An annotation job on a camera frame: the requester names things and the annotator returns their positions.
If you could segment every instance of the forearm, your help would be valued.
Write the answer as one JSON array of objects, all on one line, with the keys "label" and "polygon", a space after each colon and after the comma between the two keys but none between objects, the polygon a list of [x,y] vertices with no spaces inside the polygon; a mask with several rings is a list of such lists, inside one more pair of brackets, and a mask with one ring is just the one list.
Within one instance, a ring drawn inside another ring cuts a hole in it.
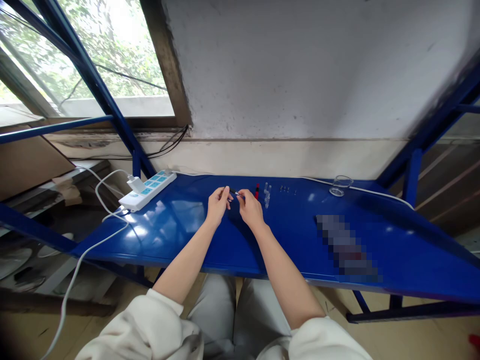
[{"label": "forearm", "polygon": [[205,221],[160,276],[153,290],[182,304],[200,272],[217,226]]},{"label": "forearm", "polygon": [[271,286],[290,327],[298,329],[309,319],[325,317],[325,312],[309,285],[270,228],[263,224],[252,231],[260,247]]}]

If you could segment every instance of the white sleeve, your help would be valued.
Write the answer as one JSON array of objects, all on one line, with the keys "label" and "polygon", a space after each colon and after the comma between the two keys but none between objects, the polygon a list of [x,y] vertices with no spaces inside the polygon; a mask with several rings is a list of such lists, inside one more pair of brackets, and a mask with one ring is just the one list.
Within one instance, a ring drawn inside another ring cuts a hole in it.
[{"label": "white sleeve", "polygon": [[293,330],[288,356],[290,360],[372,360],[364,348],[328,316],[310,319]]},{"label": "white sleeve", "polygon": [[[188,341],[184,339],[190,336],[192,342],[192,335],[199,335],[199,329],[180,319],[182,311],[182,305],[150,289],[146,295],[134,298],[75,359],[163,360],[175,353],[175,358],[186,359],[188,355],[182,355],[192,353],[185,348]],[[203,343],[200,336],[194,342]],[[203,346],[188,346],[193,350],[195,347],[203,351]]]}]

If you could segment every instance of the blue table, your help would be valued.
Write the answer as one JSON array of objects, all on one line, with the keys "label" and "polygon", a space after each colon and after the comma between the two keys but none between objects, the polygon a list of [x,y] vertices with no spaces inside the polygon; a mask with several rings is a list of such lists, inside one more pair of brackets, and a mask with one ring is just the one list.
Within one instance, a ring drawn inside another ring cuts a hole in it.
[{"label": "blue table", "polygon": [[[480,304],[480,259],[405,204],[353,189],[335,197],[328,185],[299,178],[179,174],[141,211],[125,215],[130,226],[87,258],[166,267],[205,220],[208,196],[217,187],[254,192],[260,183],[263,204],[265,182],[272,185],[269,207],[263,209],[265,222],[310,283]],[[354,185],[387,193],[373,181]],[[80,256],[124,224],[109,218],[72,253]],[[236,199],[213,237],[202,270],[267,277]]]}]

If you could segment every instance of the gray pants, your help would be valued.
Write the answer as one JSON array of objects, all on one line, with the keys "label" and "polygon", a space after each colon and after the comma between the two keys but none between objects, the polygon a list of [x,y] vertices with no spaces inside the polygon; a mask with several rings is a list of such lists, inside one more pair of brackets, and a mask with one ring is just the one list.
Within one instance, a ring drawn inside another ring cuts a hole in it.
[{"label": "gray pants", "polygon": [[245,279],[236,305],[235,278],[208,274],[188,319],[203,334],[204,359],[256,358],[290,327],[268,280]]}]

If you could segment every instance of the white power strip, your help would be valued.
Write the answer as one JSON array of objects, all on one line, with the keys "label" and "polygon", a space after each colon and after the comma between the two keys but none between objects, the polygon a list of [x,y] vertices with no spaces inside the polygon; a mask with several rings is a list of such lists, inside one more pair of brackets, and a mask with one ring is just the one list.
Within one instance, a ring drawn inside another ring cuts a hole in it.
[{"label": "white power strip", "polygon": [[138,211],[147,205],[159,192],[177,178],[177,174],[171,171],[159,171],[144,182],[145,190],[141,193],[129,192],[118,202],[132,212]]}]

